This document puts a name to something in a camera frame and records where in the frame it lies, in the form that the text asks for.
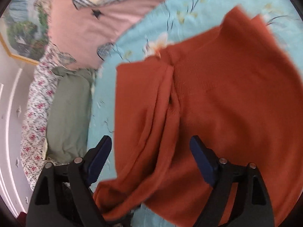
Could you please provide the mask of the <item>orange knit sweater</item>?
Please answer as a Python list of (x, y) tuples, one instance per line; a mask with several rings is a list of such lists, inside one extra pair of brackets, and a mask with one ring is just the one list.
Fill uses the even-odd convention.
[(94, 193), (105, 220), (143, 203), (192, 226), (210, 193), (194, 135), (234, 164), (254, 162), (275, 224), (285, 220), (302, 194), (302, 80), (260, 16), (235, 7), (220, 26), (117, 67), (117, 178)]

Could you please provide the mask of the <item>white floral pillow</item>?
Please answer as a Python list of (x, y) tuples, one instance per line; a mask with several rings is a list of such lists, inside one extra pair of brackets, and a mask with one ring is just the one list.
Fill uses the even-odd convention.
[(45, 163), (52, 162), (56, 166), (61, 165), (46, 156), (45, 148), (49, 111), (60, 79), (51, 72), (53, 68), (60, 65), (57, 54), (55, 45), (49, 43), (35, 68), (34, 78), (29, 87), (22, 126), (20, 161), (31, 190), (34, 190)]

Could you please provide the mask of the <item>green pillow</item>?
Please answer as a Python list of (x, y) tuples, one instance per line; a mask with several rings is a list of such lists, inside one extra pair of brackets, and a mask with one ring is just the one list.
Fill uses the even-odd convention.
[(87, 151), (95, 70), (56, 67), (52, 72), (59, 81), (47, 121), (45, 154), (66, 164)]

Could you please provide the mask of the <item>white wardrobe doors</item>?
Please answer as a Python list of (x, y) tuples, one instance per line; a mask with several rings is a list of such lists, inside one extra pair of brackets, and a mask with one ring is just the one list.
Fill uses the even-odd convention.
[(1, 197), (16, 217), (27, 212), (32, 190), (20, 162), (22, 124), (31, 78), (1, 47)]

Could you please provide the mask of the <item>gold-framed landscape painting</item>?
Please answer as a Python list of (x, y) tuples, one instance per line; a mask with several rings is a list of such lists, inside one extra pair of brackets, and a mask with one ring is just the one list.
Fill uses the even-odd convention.
[(50, 0), (11, 0), (1, 16), (1, 39), (9, 55), (37, 64), (49, 42)]

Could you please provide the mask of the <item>pink plaid-heart duvet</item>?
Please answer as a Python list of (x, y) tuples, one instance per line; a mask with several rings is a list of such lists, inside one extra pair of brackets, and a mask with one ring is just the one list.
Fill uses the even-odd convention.
[(69, 70), (98, 69), (117, 39), (165, 0), (51, 0), (50, 52)]

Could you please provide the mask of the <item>turquoise floral bed sheet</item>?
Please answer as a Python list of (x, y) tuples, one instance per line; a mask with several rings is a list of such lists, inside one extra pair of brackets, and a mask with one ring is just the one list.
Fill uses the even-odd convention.
[(280, 47), (302, 69), (302, 19), (291, 0), (166, 0), (116, 41), (96, 72), (88, 149), (114, 133), (118, 64), (143, 60), (162, 46), (211, 29), (236, 5), (250, 15), (261, 14)]

